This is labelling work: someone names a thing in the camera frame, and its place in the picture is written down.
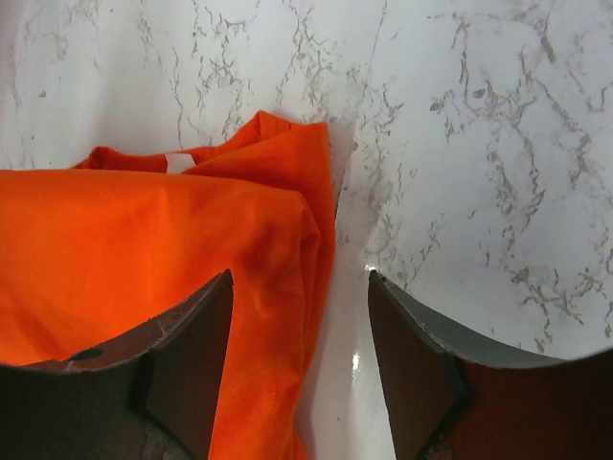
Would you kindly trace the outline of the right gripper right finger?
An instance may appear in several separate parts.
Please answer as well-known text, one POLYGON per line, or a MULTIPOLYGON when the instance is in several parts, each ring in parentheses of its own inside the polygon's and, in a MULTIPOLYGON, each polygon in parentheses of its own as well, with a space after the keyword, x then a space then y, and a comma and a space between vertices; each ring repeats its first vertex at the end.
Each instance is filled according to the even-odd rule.
POLYGON ((477 333, 376 271, 368 308, 399 459, 608 459, 612 354, 564 360, 477 333))

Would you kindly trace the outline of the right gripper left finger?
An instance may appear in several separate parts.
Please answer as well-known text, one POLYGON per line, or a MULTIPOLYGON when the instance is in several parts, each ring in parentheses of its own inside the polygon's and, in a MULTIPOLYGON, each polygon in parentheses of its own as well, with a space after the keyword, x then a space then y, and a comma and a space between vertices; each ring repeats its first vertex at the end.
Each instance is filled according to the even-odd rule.
POLYGON ((65 360, 1 368, 5 459, 204 459, 233 312, 233 277, 65 360))

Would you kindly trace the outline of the orange t shirt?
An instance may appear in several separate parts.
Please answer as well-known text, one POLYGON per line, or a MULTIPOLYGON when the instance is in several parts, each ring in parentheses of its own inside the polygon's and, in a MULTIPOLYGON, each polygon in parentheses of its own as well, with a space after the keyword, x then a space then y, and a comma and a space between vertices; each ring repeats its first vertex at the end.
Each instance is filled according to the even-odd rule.
POLYGON ((294 425, 335 251, 329 129, 261 111, 218 147, 98 147, 1 173, 1 359, 70 355, 222 271, 234 308, 210 455, 304 459, 294 425))

